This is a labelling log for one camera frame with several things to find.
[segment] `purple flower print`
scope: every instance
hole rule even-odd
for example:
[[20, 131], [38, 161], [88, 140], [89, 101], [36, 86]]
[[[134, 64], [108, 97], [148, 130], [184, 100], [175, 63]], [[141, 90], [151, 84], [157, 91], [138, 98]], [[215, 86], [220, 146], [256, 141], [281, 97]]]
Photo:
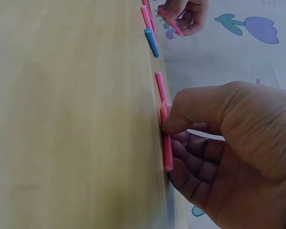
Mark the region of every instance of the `purple flower print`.
[[245, 21], [242, 22], [233, 20], [233, 17], [233, 14], [226, 13], [218, 18], [215, 18], [215, 21], [220, 22], [226, 29], [236, 35], [243, 35], [242, 31], [237, 27], [237, 25], [244, 26], [252, 36], [261, 42], [267, 44], [279, 43], [279, 40], [276, 37], [277, 30], [273, 26], [274, 22], [272, 20], [254, 16], [247, 17]]
[[277, 44], [277, 30], [273, 26], [274, 22], [263, 17], [248, 17], [245, 19], [245, 27], [248, 32], [259, 41], [267, 44]]

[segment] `wooden board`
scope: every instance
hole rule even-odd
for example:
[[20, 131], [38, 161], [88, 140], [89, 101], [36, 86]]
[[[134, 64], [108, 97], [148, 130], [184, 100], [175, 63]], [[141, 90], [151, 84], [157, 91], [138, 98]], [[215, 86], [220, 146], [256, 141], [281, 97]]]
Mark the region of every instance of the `wooden board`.
[[175, 227], [140, 5], [0, 0], [0, 229]]

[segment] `finger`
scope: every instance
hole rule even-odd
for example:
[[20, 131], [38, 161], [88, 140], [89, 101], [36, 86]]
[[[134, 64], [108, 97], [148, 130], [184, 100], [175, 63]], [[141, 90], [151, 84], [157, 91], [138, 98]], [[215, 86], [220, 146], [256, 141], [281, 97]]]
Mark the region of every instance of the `finger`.
[[174, 158], [174, 170], [168, 173], [173, 186], [191, 203], [201, 210], [206, 210], [206, 203], [211, 185], [195, 178], [188, 170], [186, 164]]
[[185, 147], [178, 141], [172, 141], [173, 156], [182, 160], [189, 172], [199, 180], [212, 184], [218, 170], [218, 164], [204, 161], [187, 152]]
[[179, 28], [184, 28], [184, 27], [188, 27], [190, 24], [192, 24], [193, 22], [193, 12], [191, 11], [186, 11], [181, 19], [177, 19], [176, 20], [176, 24]]
[[195, 33], [198, 33], [203, 28], [204, 28], [204, 24], [195, 22], [195, 23], [187, 26], [186, 28], [181, 28], [181, 31], [184, 34], [184, 36], [191, 36]]
[[226, 112], [233, 106], [234, 96], [240, 87], [234, 82], [221, 86], [183, 89], [174, 98], [170, 114], [162, 126], [163, 131], [177, 134], [189, 129], [193, 123], [220, 125]]
[[168, 21], [175, 20], [184, 11], [188, 0], [171, 0], [168, 5], [165, 19]]
[[204, 132], [210, 135], [222, 136], [219, 124], [194, 123], [190, 129]]
[[173, 140], [180, 142], [186, 151], [202, 160], [219, 164], [222, 158], [223, 150], [226, 146], [225, 141], [209, 139], [193, 135], [187, 131], [171, 135]]
[[182, 29], [182, 32], [186, 36], [193, 35], [203, 29], [207, 11], [206, 4], [190, 3], [188, 7], [190, 11], [193, 12], [193, 23]]

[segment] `blue straw piece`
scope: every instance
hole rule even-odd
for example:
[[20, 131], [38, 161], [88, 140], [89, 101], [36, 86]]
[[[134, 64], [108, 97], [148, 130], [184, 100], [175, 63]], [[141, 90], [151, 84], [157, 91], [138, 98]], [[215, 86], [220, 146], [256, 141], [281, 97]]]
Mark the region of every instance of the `blue straw piece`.
[[158, 58], [159, 57], [159, 51], [158, 51], [158, 48], [156, 46], [155, 40], [153, 38], [152, 30], [149, 28], [146, 28], [144, 30], [144, 33], [145, 33], [145, 36], [148, 40], [149, 46], [151, 47], [151, 50], [153, 51], [154, 57]]

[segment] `palm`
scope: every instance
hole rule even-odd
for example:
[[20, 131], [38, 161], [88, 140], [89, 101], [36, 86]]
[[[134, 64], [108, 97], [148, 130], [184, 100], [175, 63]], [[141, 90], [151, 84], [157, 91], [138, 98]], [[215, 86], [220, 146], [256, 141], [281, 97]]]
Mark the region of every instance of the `palm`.
[[215, 223], [225, 229], [271, 228], [259, 225], [252, 215], [271, 219], [280, 184], [263, 178], [225, 141], [183, 132], [172, 136], [172, 149], [172, 184]]

